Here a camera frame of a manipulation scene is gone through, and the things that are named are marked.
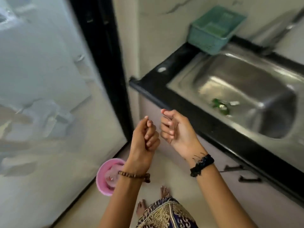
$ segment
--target wooden bead bracelet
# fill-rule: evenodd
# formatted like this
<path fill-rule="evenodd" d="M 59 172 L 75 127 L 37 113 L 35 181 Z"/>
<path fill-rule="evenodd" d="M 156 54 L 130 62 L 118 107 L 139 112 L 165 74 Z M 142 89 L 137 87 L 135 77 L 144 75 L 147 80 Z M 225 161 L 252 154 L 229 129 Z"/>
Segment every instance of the wooden bead bracelet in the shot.
<path fill-rule="evenodd" d="M 146 173 L 146 174 L 143 174 L 143 175 L 138 175 L 138 174 L 131 174 L 131 173 L 128 173 L 128 172 L 118 171 L 118 174 L 121 175 L 121 176 L 129 177 L 129 178 L 141 178 L 146 183 L 151 182 L 149 173 Z"/>

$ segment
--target hand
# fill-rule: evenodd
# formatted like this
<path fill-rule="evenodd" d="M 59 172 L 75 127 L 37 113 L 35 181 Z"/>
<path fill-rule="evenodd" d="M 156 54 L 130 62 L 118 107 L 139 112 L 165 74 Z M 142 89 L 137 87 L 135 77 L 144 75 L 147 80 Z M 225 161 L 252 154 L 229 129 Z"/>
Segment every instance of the hand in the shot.
<path fill-rule="evenodd" d="M 130 154 L 124 171 L 145 174 L 152 162 L 154 152 L 160 144 L 159 133 L 148 116 L 142 119 L 133 132 Z"/>
<path fill-rule="evenodd" d="M 162 109 L 161 113 L 165 115 L 161 118 L 161 137 L 171 144 L 190 165 L 193 165 L 193 158 L 197 156 L 200 158 L 207 154 L 188 118 L 176 110 Z"/>

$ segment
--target black wristband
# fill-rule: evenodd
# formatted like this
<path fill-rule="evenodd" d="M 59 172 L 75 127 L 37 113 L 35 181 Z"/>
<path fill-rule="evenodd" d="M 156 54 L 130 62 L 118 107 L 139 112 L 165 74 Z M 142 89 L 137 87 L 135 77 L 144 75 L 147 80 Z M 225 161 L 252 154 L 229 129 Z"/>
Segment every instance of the black wristband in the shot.
<path fill-rule="evenodd" d="M 195 167 L 190 169 L 191 177 L 197 177 L 198 175 L 201 175 L 202 169 L 213 163 L 214 159 L 210 156 L 210 154 L 207 154 L 196 163 Z"/>

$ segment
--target refrigerator door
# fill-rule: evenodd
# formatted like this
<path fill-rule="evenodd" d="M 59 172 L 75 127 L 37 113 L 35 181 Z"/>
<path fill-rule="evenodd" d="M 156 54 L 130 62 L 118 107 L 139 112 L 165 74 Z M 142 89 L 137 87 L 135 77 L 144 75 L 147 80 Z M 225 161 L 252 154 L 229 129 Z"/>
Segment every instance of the refrigerator door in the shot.
<path fill-rule="evenodd" d="M 127 139 L 64 1 L 14 4 L 18 24 L 0 22 L 0 227 L 41 228 Z"/>

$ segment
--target cabinet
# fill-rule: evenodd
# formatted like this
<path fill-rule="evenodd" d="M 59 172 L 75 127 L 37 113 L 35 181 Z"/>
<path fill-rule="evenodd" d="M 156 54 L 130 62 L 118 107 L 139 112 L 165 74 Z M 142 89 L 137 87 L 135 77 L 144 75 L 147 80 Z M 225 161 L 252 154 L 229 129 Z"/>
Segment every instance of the cabinet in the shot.
<path fill-rule="evenodd" d="M 162 116 L 160 108 L 149 100 L 141 97 L 140 109 L 141 116 L 149 115 L 150 119 L 154 121 L 154 124 L 159 130 L 160 117 Z M 239 165 L 203 138 L 198 136 L 198 139 L 207 152 L 215 159 L 215 165 L 219 171 L 224 170 L 226 165 L 229 165 L 230 167 Z M 169 144 L 161 142 L 158 151 L 164 153 L 183 170 L 189 172 L 189 168 L 185 161 Z M 238 181 L 239 176 L 250 179 L 257 178 L 257 176 L 250 171 L 223 172 L 221 175 L 234 196 L 259 228 L 304 227 L 304 208 L 300 207 L 266 182 L 241 183 Z"/>

